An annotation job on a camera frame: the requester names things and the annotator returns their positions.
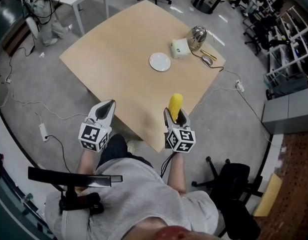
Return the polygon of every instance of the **white plate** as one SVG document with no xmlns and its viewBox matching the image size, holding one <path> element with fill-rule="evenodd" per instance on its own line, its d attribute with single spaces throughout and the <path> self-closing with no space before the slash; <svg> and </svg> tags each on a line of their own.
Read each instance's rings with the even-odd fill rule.
<svg viewBox="0 0 308 240">
<path fill-rule="evenodd" d="M 154 70 L 166 71 L 170 68 L 170 59 L 166 54 L 162 52 L 156 52 L 149 57 L 149 64 Z"/>
</svg>

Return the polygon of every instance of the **white tissue box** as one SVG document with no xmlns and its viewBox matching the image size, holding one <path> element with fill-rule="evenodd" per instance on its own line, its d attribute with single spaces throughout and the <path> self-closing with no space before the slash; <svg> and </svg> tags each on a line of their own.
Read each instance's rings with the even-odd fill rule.
<svg viewBox="0 0 308 240">
<path fill-rule="evenodd" d="M 190 53 L 186 38 L 173 40 L 170 50 L 174 59 L 184 59 Z"/>
</svg>

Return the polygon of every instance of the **stainless steel kettle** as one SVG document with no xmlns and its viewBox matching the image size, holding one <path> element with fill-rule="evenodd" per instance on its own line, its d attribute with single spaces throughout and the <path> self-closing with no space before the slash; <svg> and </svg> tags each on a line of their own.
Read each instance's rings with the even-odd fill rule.
<svg viewBox="0 0 308 240">
<path fill-rule="evenodd" d="M 187 35 L 185 35 L 189 49 L 193 52 L 197 51 L 204 43 L 206 36 L 207 31 L 203 26 L 193 27 Z"/>
</svg>

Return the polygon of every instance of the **gray t-shirt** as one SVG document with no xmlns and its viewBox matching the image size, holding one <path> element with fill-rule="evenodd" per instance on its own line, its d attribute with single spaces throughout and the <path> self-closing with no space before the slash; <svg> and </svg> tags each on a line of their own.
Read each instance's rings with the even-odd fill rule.
<svg viewBox="0 0 308 240">
<path fill-rule="evenodd" d="M 111 160 L 95 174 L 123 175 L 123 182 L 82 192 L 82 195 L 99 193 L 104 206 L 103 213 L 89 217 L 87 240 L 120 240 L 135 224 L 148 217 L 198 232 L 213 234 L 216 230 L 218 211 L 207 193 L 195 191 L 180 196 L 164 184 L 153 168 L 138 160 Z M 47 197 L 45 217 L 50 230 L 61 240 L 59 199 L 59 193 Z"/>
</svg>

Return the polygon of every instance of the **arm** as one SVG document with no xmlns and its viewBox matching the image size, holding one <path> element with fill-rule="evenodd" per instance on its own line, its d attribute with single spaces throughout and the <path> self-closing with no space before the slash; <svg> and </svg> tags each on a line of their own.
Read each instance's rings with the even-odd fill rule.
<svg viewBox="0 0 308 240">
<path fill-rule="evenodd" d="M 184 158 L 181 153 L 175 154 L 172 158 L 167 185 L 178 191 L 180 195 L 186 193 Z"/>
<path fill-rule="evenodd" d="M 77 168 L 78 174 L 87 174 L 92 175 L 94 173 L 94 157 L 95 153 L 89 150 L 84 149 L 83 154 L 80 158 L 80 162 Z M 76 192 L 82 192 L 85 190 L 85 187 L 76 187 Z"/>
</svg>

